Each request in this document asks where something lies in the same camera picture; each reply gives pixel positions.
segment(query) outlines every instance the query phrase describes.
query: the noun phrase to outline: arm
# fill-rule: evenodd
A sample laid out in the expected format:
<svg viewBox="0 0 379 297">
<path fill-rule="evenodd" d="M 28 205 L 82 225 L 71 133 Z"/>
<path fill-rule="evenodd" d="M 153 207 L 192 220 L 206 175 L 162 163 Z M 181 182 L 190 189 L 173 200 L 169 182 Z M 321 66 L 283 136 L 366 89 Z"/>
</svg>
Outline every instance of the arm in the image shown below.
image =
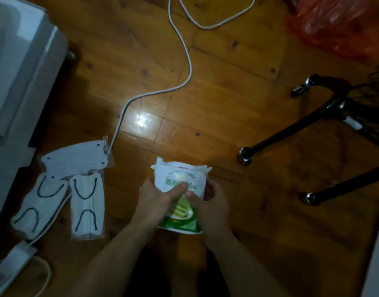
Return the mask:
<svg viewBox="0 0 379 297">
<path fill-rule="evenodd" d="M 181 183 L 162 193 L 147 178 L 132 221 L 88 265 L 68 296 L 122 297 L 141 251 L 171 202 L 184 194 L 187 186 Z"/>
<path fill-rule="evenodd" d="M 212 200 L 203 201 L 190 191 L 186 197 L 196 209 L 205 243 L 217 259 L 231 296 L 286 296 L 278 282 L 232 234 L 225 194 L 217 182 L 208 183 L 214 191 Z"/>
</svg>

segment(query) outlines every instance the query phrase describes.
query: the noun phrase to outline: red plastic bag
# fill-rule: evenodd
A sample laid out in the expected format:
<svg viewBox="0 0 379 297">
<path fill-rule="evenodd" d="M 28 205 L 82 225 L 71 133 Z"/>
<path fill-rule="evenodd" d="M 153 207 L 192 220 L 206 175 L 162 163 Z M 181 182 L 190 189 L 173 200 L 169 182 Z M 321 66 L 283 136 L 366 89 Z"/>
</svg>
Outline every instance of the red plastic bag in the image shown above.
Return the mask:
<svg viewBox="0 0 379 297">
<path fill-rule="evenodd" d="M 379 0 L 299 0 L 289 22 L 302 40 L 321 49 L 379 59 Z"/>
</svg>

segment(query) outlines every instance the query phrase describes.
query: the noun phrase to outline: wooden floor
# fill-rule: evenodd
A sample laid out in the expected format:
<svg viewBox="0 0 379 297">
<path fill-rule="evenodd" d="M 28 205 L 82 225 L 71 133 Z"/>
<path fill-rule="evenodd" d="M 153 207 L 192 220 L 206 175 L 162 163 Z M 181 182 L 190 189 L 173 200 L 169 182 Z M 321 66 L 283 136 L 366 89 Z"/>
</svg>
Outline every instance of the wooden floor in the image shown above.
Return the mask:
<svg viewBox="0 0 379 297">
<path fill-rule="evenodd" d="M 168 0 L 29 0 L 80 50 L 64 69 L 35 132 L 38 155 L 83 141 L 111 139 L 131 97 L 173 87 L 187 59 L 168 21 Z M 201 24 L 214 24 L 251 0 L 183 0 Z M 372 67 L 302 44 L 288 32 L 281 0 L 256 0 L 245 15 L 212 31 L 198 29 L 172 0 L 172 19 L 191 56 L 182 89 L 130 106 L 106 169 L 105 238 L 70 239 L 69 206 L 41 240 L 53 266 L 43 296 L 63 296 L 84 266 L 131 219 L 138 189 L 157 156 L 213 167 L 226 190 L 237 236 L 293 296 L 357 296 L 379 220 L 379 183 L 315 208 L 298 200 L 379 165 L 379 149 L 338 121 L 320 121 L 265 150 L 249 167 L 237 151 L 304 117 L 331 94 L 289 92 L 312 73 L 361 83 Z M 15 242 L 9 217 L 33 185 L 37 162 L 22 169 L 0 221 L 0 258 Z M 177 259 L 204 269 L 199 236 L 178 237 Z M 7 295 L 32 296 L 45 279 L 31 263 Z"/>
</svg>

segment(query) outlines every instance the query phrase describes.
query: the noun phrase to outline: green and white package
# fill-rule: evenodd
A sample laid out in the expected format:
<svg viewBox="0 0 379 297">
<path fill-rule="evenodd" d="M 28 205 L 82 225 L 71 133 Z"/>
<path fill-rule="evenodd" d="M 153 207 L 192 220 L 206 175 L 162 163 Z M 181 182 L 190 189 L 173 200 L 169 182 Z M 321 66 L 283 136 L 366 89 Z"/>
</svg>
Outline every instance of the green and white package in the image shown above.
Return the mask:
<svg viewBox="0 0 379 297">
<path fill-rule="evenodd" d="M 205 194 L 207 173 L 212 169 L 207 165 L 195 166 L 177 161 L 164 162 L 160 157 L 151 168 L 155 171 L 154 184 L 162 192 L 171 190 L 180 182 L 187 182 L 188 190 L 193 191 L 201 199 Z M 159 227 L 190 235 L 202 233 L 196 220 L 196 211 L 184 195 L 172 204 Z"/>
</svg>

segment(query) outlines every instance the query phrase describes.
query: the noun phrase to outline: hand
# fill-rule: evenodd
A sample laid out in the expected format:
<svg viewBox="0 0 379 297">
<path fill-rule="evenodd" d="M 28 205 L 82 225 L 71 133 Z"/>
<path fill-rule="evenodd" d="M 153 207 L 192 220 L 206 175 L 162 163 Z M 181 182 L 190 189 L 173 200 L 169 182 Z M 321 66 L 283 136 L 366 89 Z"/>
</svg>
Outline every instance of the hand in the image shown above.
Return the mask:
<svg viewBox="0 0 379 297">
<path fill-rule="evenodd" d="M 166 216 L 172 201 L 183 195 L 187 188 L 188 184 L 182 182 L 162 193 L 147 177 L 140 187 L 139 200 L 131 223 L 141 225 L 147 232 L 153 231 Z"/>
<path fill-rule="evenodd" d="M 229 227 L 228 201 L 222 187 L 216 181 L 207 180 L 205 199 L 207 199 L 208 186 L 214 193 L 210 201 L 203 201 L 191 191 L 187 191 L 185 196 L 191 206 L 196 209 L 196 218 L 203 231 L 207 247 L 213 250 L 215 245 L 232 233 Z"/>
</svg>

